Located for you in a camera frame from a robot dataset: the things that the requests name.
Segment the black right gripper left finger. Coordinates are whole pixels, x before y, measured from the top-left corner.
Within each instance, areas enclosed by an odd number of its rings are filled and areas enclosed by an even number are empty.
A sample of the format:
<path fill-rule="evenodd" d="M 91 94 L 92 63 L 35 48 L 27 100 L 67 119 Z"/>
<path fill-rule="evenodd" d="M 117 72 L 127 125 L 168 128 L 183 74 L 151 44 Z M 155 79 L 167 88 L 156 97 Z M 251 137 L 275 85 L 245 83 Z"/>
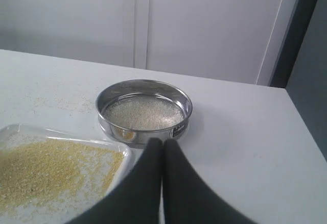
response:
<path fill-rule="evenodd" d="M 160 139 L 151 138 L 124 179 L 69 223 L 159 223 L 162 148 Z"/>

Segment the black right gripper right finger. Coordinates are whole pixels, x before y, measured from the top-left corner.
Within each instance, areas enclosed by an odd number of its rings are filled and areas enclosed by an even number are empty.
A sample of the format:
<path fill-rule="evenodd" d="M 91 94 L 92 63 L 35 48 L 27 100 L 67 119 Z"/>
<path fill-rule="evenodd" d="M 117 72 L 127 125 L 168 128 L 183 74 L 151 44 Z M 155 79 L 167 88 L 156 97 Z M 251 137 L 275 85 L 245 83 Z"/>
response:
<path fill-rule="evenodd" d="M 163 160 L 165 223 L 254 223 L 210 189 L 176 140 L 164 142 Z"/>

